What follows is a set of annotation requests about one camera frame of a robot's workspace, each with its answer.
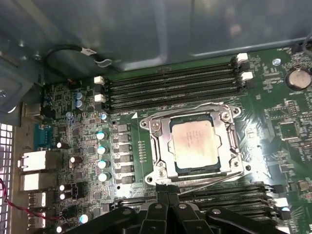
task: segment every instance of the mounting hole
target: mounting hole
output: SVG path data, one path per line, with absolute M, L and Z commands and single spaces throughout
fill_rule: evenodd
M 239 113 L 239 109 L 234 108 L 233 113 L 234 113 L 234 114 L 238 114 L 238 113 Z

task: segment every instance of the electrolytic capacitor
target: electrolytic capacitor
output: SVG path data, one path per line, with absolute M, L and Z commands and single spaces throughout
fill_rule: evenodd
M 97 163 L 97 166 L 100 168 L 100 169 L 104 169 L 104 168 L 107 168 L 110 166 L 110 162 L 108 160 L 100 160 L 98 163 Z
M 58 147 L 59 149 L 68 150 L 68 149 L 69 149 L 69 144 L 67 144 L 67 143 L 65 143 L 65 142 L 59 142 L 59 143 L 57 144 L 57 147 Z
M 60 191 L 66 191 L 72 189 L 72 184 L 62 184 L 59 186 Z
M 98 140 L 106 140 L 107 137 L 108 137 L 107 133 L 104 133 L 104 132 L 102 132 L 102 131 L 99 131 L 99 132 L 97 133 L 97 139 L 98 139 Z
M 98 180 L 100 182 L 105 182 L 105 181 L 109 180 L 110 178 L 111 178 L 111 174 L 109 174 L 108 172 L 101 173 L 98 175 Z
M 80 216 L 79 221 L 80 223 L 86 223 L 89 222 L 92 219 L 92 214 L 87 212 L 85 214 L 83 214 L 82 216 Z
M 100 115 L 101 120 L 103 122 L 107 122 L 108 121 L 108 114 L 106 112 L 102 112 L 102 114 Z
M 57 233 L 61 233 L 63 231 L 66 231 L 69 228 L 70 228 L 70 224 L 68 222 L 66 222 L 66 223 L 59 224 L 57 226 L 56 231 L 57 231 Z
M 99 155 L 107 154 L 108 153 L 108 148 L 106 148 L 104 146 L 99 146 L 98 149 L 97 149 L 97 153 Z
M 73 117 L 73 113 L 71 112 L 66 112 L 66 118 L 72 118 Z
M 59 198 L 61 200 L 65 200 L 65 199 L 69 199 L 72 197 L 72 193 L 71 192 L 66 192 L 66 193 L 62 193 L 59 195 Z
M 78 93 L 76 93 L 76 99 L 84 101 L 86 98 L 81 92 L 78 92 Z
M 71 163 L 81 163 L 82 162 L 82 157 L 74 156 L 70 158 Z
M 84 102 L 82 102 L 81 100 L 77 100 L 75 102 L 75 106 L 80 109 L 80 110 L 84 110 L 84 108 L 86 107 L 86 105 L 84 104 Z

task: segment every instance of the capacitor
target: capacitor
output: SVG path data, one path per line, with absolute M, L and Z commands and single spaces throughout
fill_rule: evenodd
M 104 168 L 107 168 L 110 166 L 110 162 L 108 160 L 100 160 L 98 163 L 97 163 L 97 166 L 100 168 L 100 169 L 104 169 Z
M 104 154 L 107 154 L 108 153 L 108 148 L 104 147 L 104 146 L 99 146 L 98 149 L 97 149 L 97 153 L 99 155 L 104 155 Z
M 82 102 L 81 100 L 77 100 L 77 101 L 75 102 L 75 106 L 76 106 L 76 108 L 78 108 L 78 109 L 80 109 L 80 110 L 83 110 L 83 109 L 86 107 L 86 105 L 84 104 L 84 102 Z
M 105 181 L 109 180 L 110 178 L 111 178 L 111 174 L 109 174 L 108 172 L 101 173 L 98 175 L 98 180 L 100 182 L 105 182 Z
M 108 114 L 106 112 L 102 112 L 102 114 L 100 115 L 101 120 L 104 122 L 108 121 Z
M 68 150 L 68 149 L 69 149 L 69 144 L 67 144 L 67 143 L 65 143 L 65 142 L 59 142 L 59 143 L 57 144 L 57 147 L 58 147 L 59 149 Z
M 76 93 L 75 96 L 77 100 L 84 101 L 86 99 L 86 97 L 81 92 Z
M 311 85 L 312 77 L 308 71 L 297 67 L 286 75 L 285 83 L 291 90 L 302 91 Z
M 89 222 L 91 219 L 93 218 L 93 215 L 89 212 L 83 214 L 82 216 L 80 216 L 79 221 L 80 223 L 86 223 Z
M 57 233 L 61 233 L 70 228 L 70 224 L 68 222 L 59 224 L 57 226 Z
M 81 163 L 82 162 L 82 157 L 79 156 L 74 156 L 70 158 L 71 163 Z
M 59 186 L 60 191 L 66 191 L 72 189 L 72 184 L 61 184 Z
M 59 195 L 59 198 L 61 200 L 65 200 L 65 199 L 69 199 L 72 197 L 72 193 L 71 192 L 66 192 L 66 193 L 62 193 Z
M 97 139 L 98 139 L 98 140 L 106 140 L 107 137 L 108 137 L 107 133 L 104 133 L 104 132 L 102 132 L 102 131 L 99 131 L 99 132 L 97 133 Z
M 72 118 L 73 117 L 73 113 L 71 112 L 66 112 L 66 118 Z

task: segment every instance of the integrated circuit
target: integrated circuit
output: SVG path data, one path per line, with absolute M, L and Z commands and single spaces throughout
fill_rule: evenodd
M 119 145 L 118 148 L 114 149 L 114 153 L 128 153 L 131 151 L 131 146 L 129 144 Z
M 128 165 L 128 166 L 121 166 L 120 169 L 115 169 L 115 173 L 130 173 L 134 172 L 134 166 Z
M 115 135 L 113 138 L 113 143 L 118 142 L 129 142 L 130 136 L 128 134 Z
M 88 154 L 94 154 L 95 152 L 96 152 L 96 151 L 95 151 L 94 146 L 88 147 Z
M 116 184 L 132 184 L 134 183 L 136 180 L 135 180 L 135 177 L 134 176 L 125 176 L 121 179 L 117 179 L 116 180 Z
M 93 197 L 95 200 L 101 200 L 102 199 L 102 193 L 101 192 L 95 192 L 93 194 Z
M 133 157 L 132 155 L 121 155 L 120 158 L 115 158 L 114 162 L 115 163 L 120 163 L 120 162 L 132 162 Z
M 298 133 L 295 122 L 286 122 L 279 124 L 282 140 L 297 139 Z
M 73 137 L 78 137 L 80 135 L 80 130 L 79 129 L 74 129 L 73 130 Z

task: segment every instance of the perforated metal panel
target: perforated metal panel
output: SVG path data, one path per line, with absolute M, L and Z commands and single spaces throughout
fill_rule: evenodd
M 12 140 L 13 127 L 11 125 L 0 124 L 0 178 L 7 187 L 7 193 L 10 197 L 11 186 L 11 167 L 12 167 Z M 8 229 L 9 206 L 2 198 L 2 188 L 0 190 L 0 234 L 6 234 Z

